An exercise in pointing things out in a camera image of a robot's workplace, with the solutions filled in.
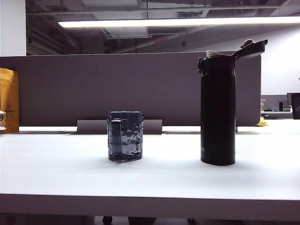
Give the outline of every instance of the white pillar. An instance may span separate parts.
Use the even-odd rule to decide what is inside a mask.
[[[26,55],[25,0],[0,0],[0,56]]]

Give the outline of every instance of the flip-top lid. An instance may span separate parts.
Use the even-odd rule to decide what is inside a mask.
[[[264,47],[268,43],[268,40],[259,41],[259,42],[252,42],[248,44],[247,46],[241,48],[240,50],[236,51],[232,56],[238,60],[238,59],[248,59],[255,56],[258,56],[264,52]]]

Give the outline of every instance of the office chair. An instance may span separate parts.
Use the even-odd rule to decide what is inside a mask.
[[[292,94],[292,117],[300,120],[300,93]]]

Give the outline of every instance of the monitor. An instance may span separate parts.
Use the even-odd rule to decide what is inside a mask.
[[[297,94],[297,93],[287,93],[287,104],[292,105],[292,94]]]

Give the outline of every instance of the cup handle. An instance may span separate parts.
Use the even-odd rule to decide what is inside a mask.
[[[112,154],[122,157],[121,120],[112,120]]]

